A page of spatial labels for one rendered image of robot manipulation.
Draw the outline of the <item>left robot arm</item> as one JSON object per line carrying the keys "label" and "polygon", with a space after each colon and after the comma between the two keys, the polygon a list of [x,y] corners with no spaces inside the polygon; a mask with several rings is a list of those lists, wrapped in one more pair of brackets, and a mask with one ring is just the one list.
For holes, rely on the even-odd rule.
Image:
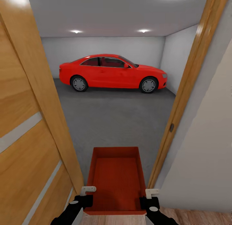
{"label": "left robot arm", "polygon": [[75,196],[60,216],[54,218],[51,225],[79,225],[85,207],[93,206],[93,195],[86,195],[86,192],[95,192],[95,186],[85,186],[81,188],[79,196]]}

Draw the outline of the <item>storage box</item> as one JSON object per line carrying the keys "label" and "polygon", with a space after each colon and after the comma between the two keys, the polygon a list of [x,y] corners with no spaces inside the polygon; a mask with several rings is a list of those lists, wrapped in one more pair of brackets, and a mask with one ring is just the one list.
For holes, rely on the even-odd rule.
{"label": "storage box", "polygon": [[138,147],[94,147],[87,186],[95,186],[89,215],[140,215],[140,198],[146,197]]}

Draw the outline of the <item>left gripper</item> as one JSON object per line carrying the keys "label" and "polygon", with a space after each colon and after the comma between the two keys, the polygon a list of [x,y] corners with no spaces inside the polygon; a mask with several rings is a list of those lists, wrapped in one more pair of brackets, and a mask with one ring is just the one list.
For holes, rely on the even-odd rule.
{"label": "left gripper", "polygon": [[75,196],[74,199],[82,199],[85,202],[85,207],[93,206],[93,195]]}

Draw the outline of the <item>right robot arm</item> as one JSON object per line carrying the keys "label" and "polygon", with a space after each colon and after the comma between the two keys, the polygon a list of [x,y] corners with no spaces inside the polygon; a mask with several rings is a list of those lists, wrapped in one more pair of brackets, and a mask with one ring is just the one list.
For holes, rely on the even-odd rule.
{"label": "right robot arm", "polygon": [[141,209],[145,209],[147,212],[145,215],[146,225],[179,225],[173,218],[169,218],[159,211],[158,198],[151,196],[160,194],[159,189],[145,189],[145,193],[146,197],[140,197],[140,206]]}

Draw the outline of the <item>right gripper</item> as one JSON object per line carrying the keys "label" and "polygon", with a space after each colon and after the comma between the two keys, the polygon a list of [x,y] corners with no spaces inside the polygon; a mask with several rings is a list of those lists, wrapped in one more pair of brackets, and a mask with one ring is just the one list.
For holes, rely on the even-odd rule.
{"label": "right gripper", "polygon": [[152,199],[147,199],[146,197],[140,197],[140,206],[141,206],[141,209],[145,209],[146,210],[146,206],[149,203],[153,203],[154,205],[156,205],[156,207],[158,209],[160,209],[159,200],[158,200],[157,197],[152,197]]}

